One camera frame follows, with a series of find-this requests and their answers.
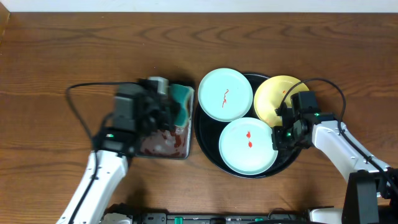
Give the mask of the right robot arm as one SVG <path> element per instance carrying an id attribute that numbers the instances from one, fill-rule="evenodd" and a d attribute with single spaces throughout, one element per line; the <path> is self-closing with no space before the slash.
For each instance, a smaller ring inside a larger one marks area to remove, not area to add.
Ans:
<path id="1" fill-rule="evenodd" d="M 316 107 L 295 111 L 280 106 L 282 124 L 272 129 L 273 148 L 315 147 L 347 183 L 343 208 L 315 208 L 309 223 L 397 223 L 397 169 L 374 157 L 345 124 Z"/>

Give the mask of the yellow plate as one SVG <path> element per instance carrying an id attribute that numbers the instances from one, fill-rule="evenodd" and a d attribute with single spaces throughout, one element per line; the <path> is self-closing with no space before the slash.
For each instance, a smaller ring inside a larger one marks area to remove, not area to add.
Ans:
<path id="1" fill-rule="evenodd" d="M 287 75 L 279 75 L 264 81 L 254 95 L 254 109 L 259 119 L 270 127 L 281 126 L 282 118 L 277 116 L 275 110 L 280 106 L 288 90 L 299 81 Z"/>

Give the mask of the green yellow sponge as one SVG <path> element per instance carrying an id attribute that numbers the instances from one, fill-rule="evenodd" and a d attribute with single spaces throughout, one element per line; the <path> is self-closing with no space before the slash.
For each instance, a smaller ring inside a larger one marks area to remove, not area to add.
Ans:
<path id="1" fill-rule="evenodd" d="M 174 102 L 179 106 L 174 124 L 177 127 L 184 128 L 190 118 L 189 102 L 194 94 L 194 89 L 190 86 L 171 84 L 170 94 Z"/>

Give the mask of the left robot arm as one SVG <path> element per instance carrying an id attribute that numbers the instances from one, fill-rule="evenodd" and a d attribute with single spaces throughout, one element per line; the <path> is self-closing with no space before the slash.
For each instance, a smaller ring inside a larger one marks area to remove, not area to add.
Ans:
<path id="1" fill-rule="evenodd" d="M 92 134 L 72 102 L 67 102 L 84 127 L 91 144 L 88 164 L 59 223 L 99 223 L 120 181 L 126 176 L 132 158 L 143 140 L 158 130 L 173 131 L 174 115 L 169 98 L 169 81 L 150 77 L 138 82 L 117 82 L 114 109 Z"/>

